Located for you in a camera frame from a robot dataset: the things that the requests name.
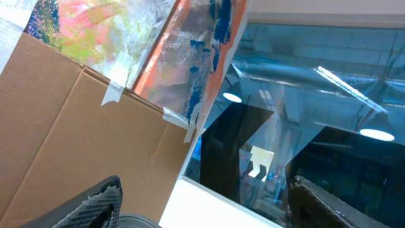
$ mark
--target cardboard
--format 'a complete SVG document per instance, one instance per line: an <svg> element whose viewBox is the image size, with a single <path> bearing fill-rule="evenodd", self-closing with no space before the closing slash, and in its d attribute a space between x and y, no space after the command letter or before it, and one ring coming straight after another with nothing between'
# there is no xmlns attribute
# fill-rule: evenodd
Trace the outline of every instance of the cardboard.
<svg viewBox="0 0 405 228"><path fill-rule="evenodd" d="M0 227L18 227L110 175L118 175L121 179L121 212L138 213L159 221L189 148L189 144L183 143L186 130L163 120L163 110L130 91L124 92L119 103L101 106L108 79L27 35L22 36L17 46L20 48L15 49L0 80L3 77L10 80L12 76L8 74L17 71L24 63L30 65L36 74L20 70L18 74L27 78L32 76L24 82L18 81L21 88L42 91L42 84L31 86L36 81L33 78L42 75L38 79L43 81L48 80L47 77L58 77L57 81L61 82L64 90L55 95L50 91L57 85L48 82L47 91L38 93L44 94L45 98L58 96L59 102L44 102L45 108L38 109L27 100L34 99L40 103L38 99L43 97L34 94L34 98L28 98L26 91L5 88L4 82L0 81L0 102L7 105L9 113L0 116L0 123L8 124L13 120L12 124L19 127L19 132L30 132L29 135L17 135L17 138L10 136L10 142L1 141L0 156L5 160L0 162L16 168L5 179L14 188L0 189L1 196L3 191L8 196L13 195L2 198L1 206L6 211ZM60 57L44 64L43 59L25 57L30 51L26 46L40 46L37 48L44 55ZM61 68L56 62L62 62L59 64L65 67ZM45 76L43 72L55 74ZM65 80L73 81L74 85L62 83ZM7 101L3 101L5 92L9 93ZM19 106L19 118L14 115L14 106ZM47 118L34 126L26 123L29 122L26 117L36 119L38 115ZM37 129L42 137L31 139ZM0 134L6 134L6 131L2 128ZM14 149L20 143L24 145ZM3 145L13 148L16 154L8 152L7 156L2 155ZM6 171L2 165L0 174Z"/></svg>

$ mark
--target ceiling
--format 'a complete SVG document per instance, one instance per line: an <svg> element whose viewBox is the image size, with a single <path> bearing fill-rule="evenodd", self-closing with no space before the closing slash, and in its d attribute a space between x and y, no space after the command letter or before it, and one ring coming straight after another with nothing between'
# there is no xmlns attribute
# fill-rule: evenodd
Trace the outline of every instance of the ceiling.
<svg viewBox="0 0 405 228"><path fill-rule="evenodd" d="M299 129L296 151L322 125L357 131L375 112L368 117L369 106L313 70L322 66L386 109L394 142L405 145L404 49L404 30L248 24L206 127L230 103L222 93L240 80L244 103L275 111L250 139L255 146L271 150L274 122Z"/></svg>

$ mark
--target brown cardboard panel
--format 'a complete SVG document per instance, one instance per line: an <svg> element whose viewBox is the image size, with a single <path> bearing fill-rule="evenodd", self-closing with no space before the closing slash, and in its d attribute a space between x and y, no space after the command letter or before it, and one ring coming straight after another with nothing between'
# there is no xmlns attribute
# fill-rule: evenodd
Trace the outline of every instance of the brown cardboard panel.
<svg viewBox="0 0 405 228"><path fill-rule="evenodd" d="M77 79L0 227L34 219L110 175L121 179L121 212L159 221L189 147L186 132L128 92L100 106L107 84L89 72Z"/></svg>
<svg viewBox="0 0 405 228"><path fill-rule="evenodd" d="M0 75L0 219L80 71L27 34L18 41Z"/></svg>

